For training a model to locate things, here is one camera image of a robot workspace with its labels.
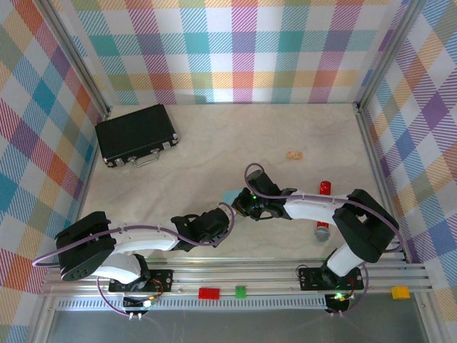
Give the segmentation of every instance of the green block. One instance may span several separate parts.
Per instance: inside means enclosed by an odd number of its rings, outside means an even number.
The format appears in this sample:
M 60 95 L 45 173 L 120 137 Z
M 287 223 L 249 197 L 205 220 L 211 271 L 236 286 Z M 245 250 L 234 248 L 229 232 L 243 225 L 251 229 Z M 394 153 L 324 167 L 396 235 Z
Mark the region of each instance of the green block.
M 236 286 L 235 287 L 235 298 L 237 298 L 237 299 L 246 298 L 246 286 Z

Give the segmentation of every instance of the plaid wallpaper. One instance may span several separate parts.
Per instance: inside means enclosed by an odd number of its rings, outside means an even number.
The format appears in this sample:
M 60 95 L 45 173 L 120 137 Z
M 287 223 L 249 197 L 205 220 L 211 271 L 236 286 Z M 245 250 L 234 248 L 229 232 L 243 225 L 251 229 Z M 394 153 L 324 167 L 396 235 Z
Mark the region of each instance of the plaid wallpaper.
M 353 102 L 408 1 L 53 3 L 106 98 L 135 105 Z
M 429 0 L 366 113 L 415 261 L 457 342 L 457 0 Z
M 32 0 L 0 1 L 0 342 L 25 340 L 94 157 L 99 113 Z

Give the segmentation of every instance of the red cylinder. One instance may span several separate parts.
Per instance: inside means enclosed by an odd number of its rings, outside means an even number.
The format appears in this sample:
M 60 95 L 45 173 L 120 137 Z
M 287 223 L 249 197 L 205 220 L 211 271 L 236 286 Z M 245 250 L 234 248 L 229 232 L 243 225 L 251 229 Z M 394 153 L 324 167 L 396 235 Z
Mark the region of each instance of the red cylinder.
M 331 182 L 330 181 L 322 181 L 321 182 L 321 187 L 319 188 L 319 194 L 322 194 L 322 195 L 330 195 L 331 194 Z M 326 227 L 326 228 L 328 228 L 328 223 L 317 222 L 317 227 Z

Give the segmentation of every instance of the plaid wall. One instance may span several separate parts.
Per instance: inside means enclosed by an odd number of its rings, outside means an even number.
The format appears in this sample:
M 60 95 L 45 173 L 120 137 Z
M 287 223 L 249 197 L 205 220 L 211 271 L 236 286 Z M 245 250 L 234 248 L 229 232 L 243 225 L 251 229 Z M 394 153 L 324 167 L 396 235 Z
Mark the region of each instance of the plaid wall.
M 75 220 L 99 113 L 32 0 L 0 1 L 0 342 L 25 340 L 45 269 Z
M 408 0 L 53 2 L 107 99 L 135 105 L 353 102 Z
M 457 0 L 429 0 L 366 113 L 403 233 L 457 342 Z

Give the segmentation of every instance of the gray floor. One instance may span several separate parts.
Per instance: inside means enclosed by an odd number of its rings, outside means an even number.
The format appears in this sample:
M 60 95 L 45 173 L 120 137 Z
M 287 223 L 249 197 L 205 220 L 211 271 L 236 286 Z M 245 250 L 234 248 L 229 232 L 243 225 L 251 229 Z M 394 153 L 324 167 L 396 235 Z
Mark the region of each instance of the gray floor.
M 139 322 L 113 312 L 58 312 L 48 343 L 427 341 L 414 300 L 371 295 L 344 318 L 321 310 L 157 311 Z

